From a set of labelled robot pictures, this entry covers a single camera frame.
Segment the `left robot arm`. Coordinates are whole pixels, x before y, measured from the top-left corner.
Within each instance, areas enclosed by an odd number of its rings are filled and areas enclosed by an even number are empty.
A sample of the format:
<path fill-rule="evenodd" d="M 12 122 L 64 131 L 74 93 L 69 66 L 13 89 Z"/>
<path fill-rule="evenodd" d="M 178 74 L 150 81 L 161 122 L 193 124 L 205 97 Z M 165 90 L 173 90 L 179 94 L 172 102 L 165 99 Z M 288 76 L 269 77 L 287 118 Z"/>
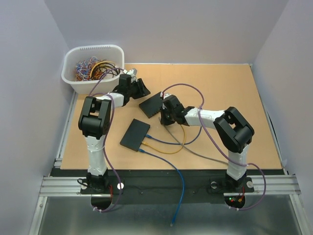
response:
<path fill-rule="evenodd" d="M 85 137 L 89 157 L 86 178 L 78 181 L 84 193 L 102 194 L 109 189 L 104 146 L 114 109 L 125 106 L 131 98 L 139 99 L 150 93 L 141 78 L 122 74 L 112 92 L 102 96 L 86 96 L 78 120 L 78 128 Z"/>

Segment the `black network switch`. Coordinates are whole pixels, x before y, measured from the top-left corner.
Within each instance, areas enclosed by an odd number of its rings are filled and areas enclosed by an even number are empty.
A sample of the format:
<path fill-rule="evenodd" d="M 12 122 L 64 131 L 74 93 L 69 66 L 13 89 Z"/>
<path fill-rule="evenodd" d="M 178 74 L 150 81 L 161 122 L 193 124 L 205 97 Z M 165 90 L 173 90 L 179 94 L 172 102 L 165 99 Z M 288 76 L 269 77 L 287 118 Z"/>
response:
<path fill-rule="evenodd" d="M 137 152 L 149 129 L 149 124 L 134 118 L 120 141 L 120 145 Z"/>
<path fill-rule="evenodd" d="M 147 118 L 151 118 L 160 112 L 162 108 L 160 94 L 161 92 L 158 92 L 139 104 L 139 108 L 146 115 Z"/>

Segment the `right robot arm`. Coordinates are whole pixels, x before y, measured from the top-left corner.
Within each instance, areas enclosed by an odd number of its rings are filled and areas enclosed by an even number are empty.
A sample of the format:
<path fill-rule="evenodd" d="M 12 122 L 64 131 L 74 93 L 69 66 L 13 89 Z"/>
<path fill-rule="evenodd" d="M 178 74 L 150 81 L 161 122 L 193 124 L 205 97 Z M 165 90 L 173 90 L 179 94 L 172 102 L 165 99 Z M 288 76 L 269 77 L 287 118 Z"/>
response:
<path fill-rule="evenodd" d="M 226 110 L 210 111 L 193 106 L 184 107 L 173 94 L 161 94 L 161 124 L 164 126 L 178 123 L 185 126 L 200 126 L 217 131 L 222 143 L 228 150 L 225 158 L 228 167 L 225 185 L 230 191 L 239 189 L 246 178 L 246 157 L 252 142 L 254 129 L 235 107 Z"/>

